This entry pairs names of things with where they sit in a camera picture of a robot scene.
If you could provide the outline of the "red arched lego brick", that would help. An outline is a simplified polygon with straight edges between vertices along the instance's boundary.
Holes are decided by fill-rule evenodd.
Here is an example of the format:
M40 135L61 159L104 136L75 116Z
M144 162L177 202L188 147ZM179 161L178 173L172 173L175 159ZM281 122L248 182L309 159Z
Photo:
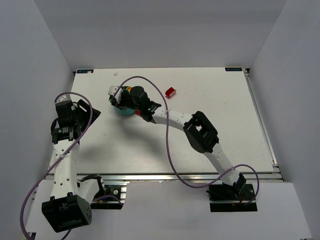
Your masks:
M176 94L177 90L173 87L170 87L169 89L166 90L165 96L170 99Z

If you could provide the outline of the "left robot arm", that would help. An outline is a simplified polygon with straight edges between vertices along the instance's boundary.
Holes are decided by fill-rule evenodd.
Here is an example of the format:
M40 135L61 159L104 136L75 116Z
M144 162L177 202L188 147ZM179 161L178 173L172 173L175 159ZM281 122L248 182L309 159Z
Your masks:
M80 149L78 138L101 114L80 99L56 103L57 118L51 124L54 173L49 200L41 205L41 211L56 233L69 231L92 222L91 204L94 198L106 192L99 174L77 179L77 162Z

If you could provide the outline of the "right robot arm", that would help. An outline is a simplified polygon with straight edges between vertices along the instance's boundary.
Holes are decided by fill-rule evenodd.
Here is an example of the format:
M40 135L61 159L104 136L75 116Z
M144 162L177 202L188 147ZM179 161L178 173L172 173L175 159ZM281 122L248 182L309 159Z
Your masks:
M126 90L113 85L108 94L111 105L117 109L138 111L146 122L168 125L184 132L190 146L203 154L222 175L222 183L236 195L241 193L246 179L225 155L220 145L218 131L203 112L187 114L167 110L161 104L151 101L141 86Z

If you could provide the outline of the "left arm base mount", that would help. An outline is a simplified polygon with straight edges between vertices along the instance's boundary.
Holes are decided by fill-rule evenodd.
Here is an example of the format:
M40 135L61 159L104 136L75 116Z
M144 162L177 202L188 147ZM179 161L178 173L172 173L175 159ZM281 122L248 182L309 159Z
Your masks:
M90 174L83 177L79 183L80 187L85 184L89 189L97 190L90 207L93 210L121 210L124 203L121 200L122 186L119 184L106 184L100 174Z

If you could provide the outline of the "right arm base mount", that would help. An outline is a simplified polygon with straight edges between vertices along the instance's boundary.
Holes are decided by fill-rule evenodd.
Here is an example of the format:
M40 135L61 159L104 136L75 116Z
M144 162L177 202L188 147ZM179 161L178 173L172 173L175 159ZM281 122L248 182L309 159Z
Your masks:
M206 191L212 213L257 212L258 207L253 197L255 190L252 184L246 184L239 194L226 188L223 184L213 184Z

